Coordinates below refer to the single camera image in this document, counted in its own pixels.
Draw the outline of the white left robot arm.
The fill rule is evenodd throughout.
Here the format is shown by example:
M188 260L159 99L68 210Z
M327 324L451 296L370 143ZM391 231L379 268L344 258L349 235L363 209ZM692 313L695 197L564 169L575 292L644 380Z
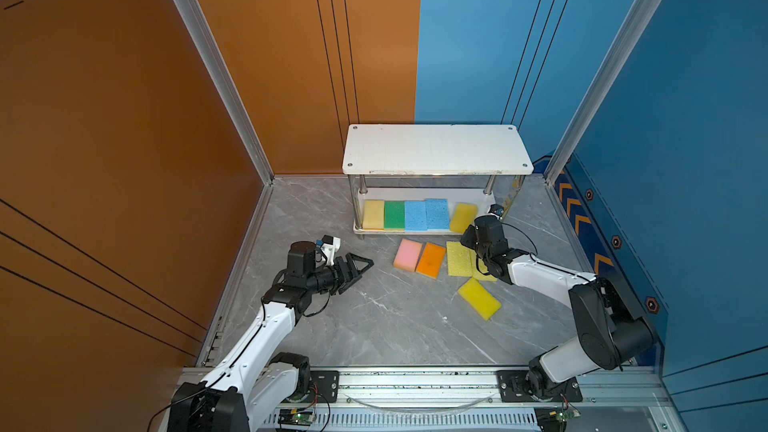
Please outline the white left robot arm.
M256 431L284 402L293 403L291 415L335 402L337 373L312 373L306 356L278 348L309 316L314 296L340 295L373 267L354 253L339 256L340 246L333 236L291 245L247 331L203 379L176 390L165 409L167 430Z

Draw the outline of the blue sponge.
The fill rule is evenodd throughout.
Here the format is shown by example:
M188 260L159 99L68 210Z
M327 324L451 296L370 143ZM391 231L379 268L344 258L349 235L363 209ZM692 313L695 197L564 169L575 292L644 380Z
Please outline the blue sponge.
M405 202L405 231L425 232L427 230L427 213L425 201Z
M425 212L428 231L445 231L450 228L451 214L446 199L426 199Z

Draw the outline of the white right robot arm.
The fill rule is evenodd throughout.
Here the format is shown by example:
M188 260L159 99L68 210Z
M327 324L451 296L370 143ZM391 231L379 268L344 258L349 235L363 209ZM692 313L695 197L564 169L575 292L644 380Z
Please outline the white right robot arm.
M566 305L576 336L529 362L523 392L541 401L562 399L574 379L595 370L614 370L654 347L658 333L624 276L567 269L513 248L500 217L481 215L460 243L475 252L487 274Z

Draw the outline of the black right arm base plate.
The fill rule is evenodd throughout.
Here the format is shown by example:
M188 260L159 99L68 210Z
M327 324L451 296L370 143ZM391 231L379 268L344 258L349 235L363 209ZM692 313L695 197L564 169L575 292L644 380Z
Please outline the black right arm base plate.
M579 403L583 401L576 378L555 383L537 371L502 369L495 372L497 388L504 403L544 402Z

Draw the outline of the green sponge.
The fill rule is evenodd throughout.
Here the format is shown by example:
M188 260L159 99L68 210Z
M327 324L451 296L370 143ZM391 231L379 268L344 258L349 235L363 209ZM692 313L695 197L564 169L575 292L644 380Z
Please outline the green sponge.
M405 230L405 202L386 201L384 204L384 229Z

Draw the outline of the pale yellow sponge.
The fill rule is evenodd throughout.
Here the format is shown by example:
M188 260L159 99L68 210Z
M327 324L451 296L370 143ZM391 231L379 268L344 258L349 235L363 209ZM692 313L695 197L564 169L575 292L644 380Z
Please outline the pale yellow sponge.
M364 203L362 228L383 230L385 224L385 201L366 200Z

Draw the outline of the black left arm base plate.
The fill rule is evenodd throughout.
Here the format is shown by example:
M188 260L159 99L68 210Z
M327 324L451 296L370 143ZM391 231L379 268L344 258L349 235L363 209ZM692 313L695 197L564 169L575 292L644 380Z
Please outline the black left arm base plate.
M311 369L308 387L300 399L301 403L311 403L315 400L327 400L335 404L338 399L340 372L333 369Z

